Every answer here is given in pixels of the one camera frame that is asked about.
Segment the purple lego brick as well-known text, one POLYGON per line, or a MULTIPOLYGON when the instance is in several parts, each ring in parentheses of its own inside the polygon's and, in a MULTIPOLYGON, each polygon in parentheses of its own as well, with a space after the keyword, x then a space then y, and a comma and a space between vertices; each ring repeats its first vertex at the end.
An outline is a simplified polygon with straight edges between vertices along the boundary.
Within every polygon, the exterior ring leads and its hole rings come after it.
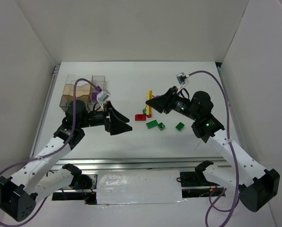
POLYGON ((98 95, 98 92, 93 92, 92 93, 92 102, 96 102, 97 101, 97 95, 98 95))

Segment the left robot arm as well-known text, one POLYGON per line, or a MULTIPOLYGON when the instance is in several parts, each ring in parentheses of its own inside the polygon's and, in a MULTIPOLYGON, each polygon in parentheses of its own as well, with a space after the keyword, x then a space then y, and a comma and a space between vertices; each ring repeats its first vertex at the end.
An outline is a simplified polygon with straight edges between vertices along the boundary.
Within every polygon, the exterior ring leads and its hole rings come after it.
POLYGON ((37 156, 20 162, 23 166, 12 176, 0 174, 0 209, 23 225, 36 204, 62 187, 81 186, 82 171, 73 164, 65 164, 50 176, 46 174, 82 140, 83 128, 104 126, 110 135, 132 130, 129 118, 119 113, 107 101, 102 111, 88 112, 82 100, 69 104, 61 126, 37 156))

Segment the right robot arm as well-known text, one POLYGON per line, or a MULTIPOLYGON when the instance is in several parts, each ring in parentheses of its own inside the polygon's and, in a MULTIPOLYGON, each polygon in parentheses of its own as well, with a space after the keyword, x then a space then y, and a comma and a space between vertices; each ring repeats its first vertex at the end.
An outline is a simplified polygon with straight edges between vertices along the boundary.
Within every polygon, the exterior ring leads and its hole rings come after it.
POLYGON ((237 190, 239 200, 251 212, 257 212, 277 195, 279 173, 259 164, 229 137, 225 127, 211 113, 214 105, 208 93, 197 91, 192 99, 188 99, 180 97, 177 88, 171 87, 164 95, 147 100, 146 104, 159 113, 176 111, 192 119, 195 136, 220 152, 239 171, 231 174, 212 161, 205 161, 196 167, 201 178, 228 190, 237 190))

